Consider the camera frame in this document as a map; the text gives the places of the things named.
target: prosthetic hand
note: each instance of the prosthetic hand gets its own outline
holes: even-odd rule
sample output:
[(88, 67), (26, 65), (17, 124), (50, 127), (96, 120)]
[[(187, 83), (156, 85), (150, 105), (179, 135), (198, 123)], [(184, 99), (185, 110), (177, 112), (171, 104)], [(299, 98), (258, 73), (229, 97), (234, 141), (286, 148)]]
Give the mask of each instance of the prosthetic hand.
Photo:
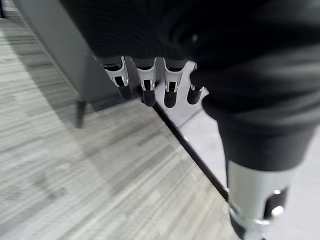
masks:
[[(152, 107), (156, 103), (155, 83), (156, 83), (156, 58), (136, 58), (132, 57), (135, 64), (137, 74), (139, 76), (142, 89), (143, 102), (148, 107)], [(119, 89), (120, 95), (124, 99), (132, 97), (132, 89), (126, 67), (125, 58), (123, 56), (101, 58), (96, 60), (104, 67), (109, 78)], [(164, 61), (164, 85), (165, 95), (164, 104), (168, 108), (175, 106), (177, 101), (177, 91), (181, 82), (186, 60), (163, 59)], [(188, 101), (196, 104), (201, 95), (203, 87), (196, 88), (191, 85), (188, 93)]]
[[(318, 2), (60, 1), (97, 56), (199, 64), (191, 90), (209, 91), (202, 106), (223, 143), (231, 224), (241, 239), (263, 238), (320, 121)], [(165, 66), (171, 107), (180, 70)], [(126, 89), (124, 73), (108, 74)]]

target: black floor trim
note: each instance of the black floor trim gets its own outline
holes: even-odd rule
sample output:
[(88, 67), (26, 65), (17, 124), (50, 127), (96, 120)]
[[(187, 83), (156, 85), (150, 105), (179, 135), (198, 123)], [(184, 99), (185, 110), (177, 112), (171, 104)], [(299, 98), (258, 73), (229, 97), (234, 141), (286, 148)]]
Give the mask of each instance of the black floor trim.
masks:
[(210, 180), (213, 186), (218, 190), (221, 196), (228, 201), (228, 193), (224, 189), (224, 186), (219, 182), (217, 177), (210, 171), (208, 166), (204, 163), (201, 157), (197, 154), (197, 152), (193, 149), (193, 147), (188, 143), (188, 141), (184, 138), (182, 133), (176, 127), (176, 125), (169, 119), (168, 115), (162, 109), (162, 107), (156, 102), (153, 106), (155, 112), (159, 115), (165, 125), (170, 129), (179, 143), (183, 146), (183, 148), (187, 151), (190, 157), (194, 160), (194, 162), (199, 166), (202, 172), (206, 175), (206, 177)]

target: gray chair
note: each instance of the gray chair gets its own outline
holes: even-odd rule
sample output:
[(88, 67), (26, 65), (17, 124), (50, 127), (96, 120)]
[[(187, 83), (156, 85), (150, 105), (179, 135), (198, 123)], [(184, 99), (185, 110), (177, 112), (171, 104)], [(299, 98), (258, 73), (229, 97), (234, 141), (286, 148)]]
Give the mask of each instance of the gray chair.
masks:
[[(77, 126), (81, 127), (87, 102), (110, 107), (123, 102), (117, 88), (74, 26), (58, 0), (13, 0), (62, 75), (70, 83), (77, 102)], [(128, 61), (133, 88), (139, 85), (134, 66)]]

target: gray carpet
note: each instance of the gray carpet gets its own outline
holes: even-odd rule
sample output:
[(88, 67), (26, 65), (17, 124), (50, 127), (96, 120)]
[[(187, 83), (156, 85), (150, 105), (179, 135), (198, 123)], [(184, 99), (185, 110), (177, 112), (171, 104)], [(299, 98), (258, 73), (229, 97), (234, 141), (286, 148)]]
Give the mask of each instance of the gray carpet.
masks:
[(85, 117), (14, 12), (0, 19), (1, 240), (235, 240), (228, 207), (152, 108)]

